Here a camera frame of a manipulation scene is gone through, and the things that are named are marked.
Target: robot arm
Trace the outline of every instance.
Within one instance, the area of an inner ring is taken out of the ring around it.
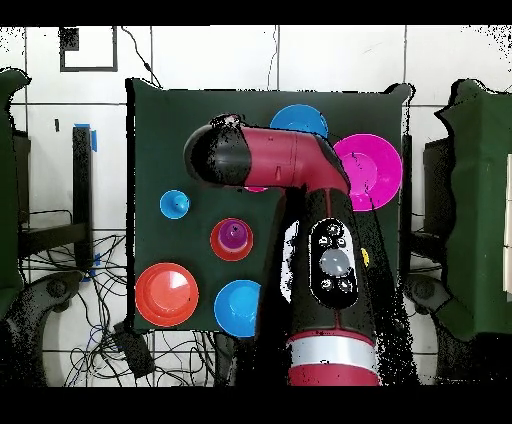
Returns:
[[[378,385],[350,186],[327,140],[217,120],[192,134],[184,158],[192,177],[211,184],[305,188],[291,264],[289,382]]]

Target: floor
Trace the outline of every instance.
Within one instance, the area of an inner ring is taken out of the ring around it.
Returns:
[[[126,29],[133,34],[138,53],[151,65],[165,89],[378,92],[394,83],[413,84],[416,93],[410,108],[410,132],[414,144],[413,211],[417,215],[423,213],[423,146],[447,135],[434,112],[447,104],[452,83],[459,78],[476,78],[496,91],[507,90],[512,85],[509,30],[501,27],[267,25]],[[80,27],[79,51],[66,53],[66,66],[112,66],[111,40],[109,27]],[[122,241],[126,213],[124,78],[154,80],[137,55],[133,39],[120,28],[117,49],[118,72],[61,73],[58,28],[0,28],[0,68],[19,68],[32,78],[26,89],[15,94],[11,106],[16,127],[28,131],[32,140],[32,212],[72,210],[71,128],[77,123],[90,123],[97,131],[98,148],[93,159],[96,253],[109,252],[110,245],[121,240],[112,251],[110,265],[103,258],[96,267],[101,284],[112,281],[109,280],[112,274],[122,276],[126,272]],[[36,228],[65,224],[69,216],[44,213],[31,219],[31,226]],[[413,225],[415,229],[421,228],[422,217],[415,215]],[[105,239],[113,235],[118,237]],[[413,258],[412,265],[429,264]],[[24,263],[26,278],[34,281],[45,275],[48,267],[46,260],[32,257]],[[115,284],[112,288],[115,294],[109,292],[105,298],[112,323],[121,321],[126,314],[123,289]],[[81,283],[80,294],[88,305],[89,320],[93,325],[99,323],[93,283]],[[77,348],[90,350],[95,341],[86,320],[84,302],[75,297],[67,311],[53,313],[48,320],[43,347],[51,386],[85,385],[85,378],[76,373],[83,359],[82,351]],[[406,307],[411,315],[418,373],[422,382],[429,384],[437,360],[432,320],[414,314],[407,301]],[[164,333],[155,332],[147,337],[161,369],[201,367],[199,354],[190,352],[195,344],[193,334],[167,332],[164,338]],[[171,345],[180,346],[169,353]],[[113,363],[118,372],[127,369],[122,360]],[[97,365],[96,371],[97,375],[110,378],[89,378],[89,386],[184,384],[162,371],[138,381],[133,375],[123,375],[117,381],[105,364],[103,368]],[[176,373],[188,384],[192,382],[190,374]],[[195,384],[205,382],[204,370],[193,378]]]

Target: blue bowl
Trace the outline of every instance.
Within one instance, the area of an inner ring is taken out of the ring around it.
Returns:
[[[190,200],[185,193],[171,190],[160,198],[160,210],[169,219],[180,219],[190,208]]]
[[[319,134],[327,138],[327,121],[314,107],[290,105],[276,113],[270,128]]]
[[[253,337],[260,285],[251,280],[235,280],[217,294],[213,305],[220,327],[235,337]]]

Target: pink bowl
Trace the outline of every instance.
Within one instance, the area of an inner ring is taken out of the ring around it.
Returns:
[[[402,161],[382,137],[354,134],[334,145],[350,180],[354,211],[378,209],[388,203],[402,183]]]

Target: dark green board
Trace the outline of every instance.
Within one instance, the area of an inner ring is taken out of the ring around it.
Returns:
[[[19,70],[0,72],[0,321],[23,288],[18,271],[18,185],[9,103],[14,93],[28,83]]]
[[[236,188],[205,188],[191,179],[183,163],[188,137],[223,113],[245,115],[250,125],[270,125],[273,116],[290,104],[308,104],[325,116],[329,141],[355,133],[372,133],[400,152],[402,104],[410,95],[406,84],[384,93],[314,93],[256,91],[162,91],[134,80],[135,92],[135,279],[158,262],[187,268],[199,286],[199,304],[176,330],[220,331],[213,315],[219,290],[230,281],[251,279],[263,284],[263,264],[272,218],[280,192],[250,193]],[[169,220],[159,200],[167,190],[190,198],[188,214]],[[378,210],[386,251],[396,278],[398,196]],[[254,233],[254,247],[239,262],[224,262],[210,248],[210,233],[227,217],[244,220]],[[138,331],[159,328],[135,312]]]
[[[447,242],[447,286],[453,299],[437,316],[457,338],[512,334],[512,302],[503,291],[507,155],[512,153],[512,95],[459,81],[439,115],[454,140],[451,183],[457,205]]]

